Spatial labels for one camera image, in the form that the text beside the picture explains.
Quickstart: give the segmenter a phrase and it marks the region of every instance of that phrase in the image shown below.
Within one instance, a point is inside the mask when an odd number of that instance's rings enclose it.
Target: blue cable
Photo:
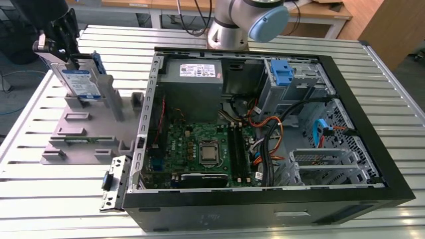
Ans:
[[[4,115],[8,115],[8,114],[12,114],[12,113],[15,113],[15,112],[17,112],[17,111],[23,110],[24,108],[25,108],[25,106],[24,106],[23,108],[20,108],[20,109],[15,110],[15,111],[5,112],[5,113],[0,113],[0,116],[4,116]]]
[[[328,128],[329,130],[333,130],[333,128],[328,126],[324,119],[317,119],[315,121],[315,123],[313,123],[313,140],[315,140],[316,147],[319,145],[319,132],[317,132],[319,124],[321,125],[321,128]]]

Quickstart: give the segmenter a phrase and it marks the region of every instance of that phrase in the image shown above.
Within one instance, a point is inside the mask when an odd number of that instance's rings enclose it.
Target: power supply label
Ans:
[[[215,77],[215,65],[181,64],[180,76],[183,77]]]

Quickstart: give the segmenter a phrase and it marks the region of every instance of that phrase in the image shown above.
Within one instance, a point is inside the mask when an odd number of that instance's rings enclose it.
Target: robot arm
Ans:
[[[77,48],[79,27],[73,9],[65,0],[11,0],[16,10],[39,31],[33,51],[51,62],[71,61],[77,69],[73,54]]]
[[[289,12],[284,0],[220,0],[208,32],[213,49],[243,50],[248,36],[257,42],[271,41],[284,30]]]

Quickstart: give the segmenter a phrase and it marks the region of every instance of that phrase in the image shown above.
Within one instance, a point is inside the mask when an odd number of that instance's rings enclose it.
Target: metal table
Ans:
[[[88,26],[80,50],[101,53],[123,96],[143,91],[155,46],[204,48],[181,30]],[[279,37],[253,51],[331,55],[416,193],[417,199],[332,226],[147,234],[127,213],[99,213],[108,165],[41,165],[65,106],[49,71],[0,147],[0,238],[425,238],[425,116],[373,50],[357,41]]]

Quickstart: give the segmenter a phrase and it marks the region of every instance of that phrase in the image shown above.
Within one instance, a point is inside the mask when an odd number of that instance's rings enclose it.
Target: ram slot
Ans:
[[[237,181],[240,178],[239,175],[239,166],[237,166],[237,150],[236,150],[236,140],[235,140],[235,127],[229,126],[227,128],[227,143],[228,143],[228,153],[231,160],[231,171],[232,171],[232,179]]]
[[[231,156],[231,170],[233,181],[248,181],[248,162],[245,157],[245,142],[241,127],[228,127],[228,150]]]
[[[237,169],[239,176],[243,182],[247,182],[248,179],[248,161],[245,156],[245,141],[241,134],[241,127],[235,128],[235,141],[236,141],[236,150],[237,150]]]

